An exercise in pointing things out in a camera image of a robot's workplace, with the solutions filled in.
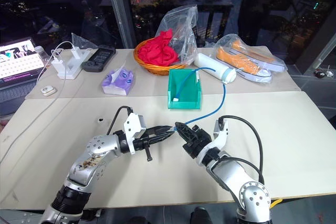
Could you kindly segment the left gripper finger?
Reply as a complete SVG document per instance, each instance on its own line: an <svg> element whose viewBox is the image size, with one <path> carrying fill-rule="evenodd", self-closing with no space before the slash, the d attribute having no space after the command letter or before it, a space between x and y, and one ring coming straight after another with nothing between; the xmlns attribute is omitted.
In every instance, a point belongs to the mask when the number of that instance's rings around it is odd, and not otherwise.
<svg viewBox="0 0 336 224"><path fill-rule="evenodd" d="M161 134L166 134L166 133L174 133L174 130L169 125L159 125L159 126L148 128L146 130L146 133L148 135L161 135Z"/></svg>
<svg viewBox="0 0 336 224"><path fill-rule="evenodd" d="M159 135L151 135L149 137L148 144L156 144L156 143L162 142L173 134L174 134L174 131L167 131Z"/></svg>

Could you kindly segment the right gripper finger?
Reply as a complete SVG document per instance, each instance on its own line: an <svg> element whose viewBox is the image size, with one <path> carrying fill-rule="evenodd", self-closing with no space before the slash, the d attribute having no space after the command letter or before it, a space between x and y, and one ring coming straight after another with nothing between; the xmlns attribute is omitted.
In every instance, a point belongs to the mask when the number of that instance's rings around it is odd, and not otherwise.
<svg viewBox="0 0 336 224"><path fill-rule="evenodd" d="M180 137L195 137L195 132L185 123L175 122L175 128Z"/></svg>
<svg viewBox="0 0 336 224"><path fill-rule="evenodd" d="M187 144L193 144L196 139L196 134L191 129L179 129L177 132Z"/></svg>

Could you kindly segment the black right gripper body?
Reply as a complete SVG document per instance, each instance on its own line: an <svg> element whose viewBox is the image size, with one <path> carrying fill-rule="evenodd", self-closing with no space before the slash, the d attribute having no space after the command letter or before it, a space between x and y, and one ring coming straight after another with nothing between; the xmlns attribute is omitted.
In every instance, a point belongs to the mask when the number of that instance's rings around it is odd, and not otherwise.
<svg viewBox="0 0 336 224"><path fill-rule="evenodd" d="M191 128L195 134L196 139L193 144L185 143L183 149L188 153L188 155L194 159L198 156L201 150L212 141L211 136L205 132L203 129L199 128L197 125L194 125Z"/></svg>

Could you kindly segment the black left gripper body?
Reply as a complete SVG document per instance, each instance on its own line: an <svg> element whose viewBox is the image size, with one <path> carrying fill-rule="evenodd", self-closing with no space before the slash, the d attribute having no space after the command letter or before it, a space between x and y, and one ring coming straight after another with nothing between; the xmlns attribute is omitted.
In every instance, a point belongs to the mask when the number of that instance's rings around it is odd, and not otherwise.
<svg viewBox="0 0 336 224"><path fill-rule="evenodd" d="M147 129L140 138L136 138L133 141L133 147L135 151L145 150L148 162L152 161L152 156L149 150L152 134L153 129Z"/></svg>

